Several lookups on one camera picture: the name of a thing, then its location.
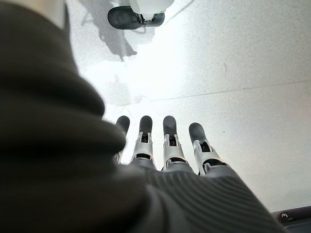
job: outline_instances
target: robotic hand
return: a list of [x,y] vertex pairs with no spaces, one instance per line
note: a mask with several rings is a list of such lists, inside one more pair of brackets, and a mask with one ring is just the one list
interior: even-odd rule
[[118,6],[108,13],[109,23],[117,29],[157,27],[164,22],[164,12],[174,0],[130,0],[130,6]]
[[[189,126],[189,134],[199,175],[183,154],[172,116],[163,121],[164,164],[162,171],[157,171],[152,123],[149,116],[141,119],[129,165],[142,173],[150,194],[146,211],[141,219],[137,218],[133,232],[284,232],[237,173],[218,156],[198,123]],[[126,135],[128,117],[121,116],[116,125]],[[120,153],[114,159],[124,169]]]

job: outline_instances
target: white floor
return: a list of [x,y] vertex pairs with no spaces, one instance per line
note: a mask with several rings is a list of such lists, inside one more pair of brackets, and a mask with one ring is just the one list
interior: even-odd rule
[[76,63],[104,118],[131,120],[123,163],[150,115],[161,169],[172,115],[195,171],[188,126],[199,122],[270,211],[311,205],[311,1],[175,0],[162,26],[136,31],[109,25],[118,1],[68,4]]

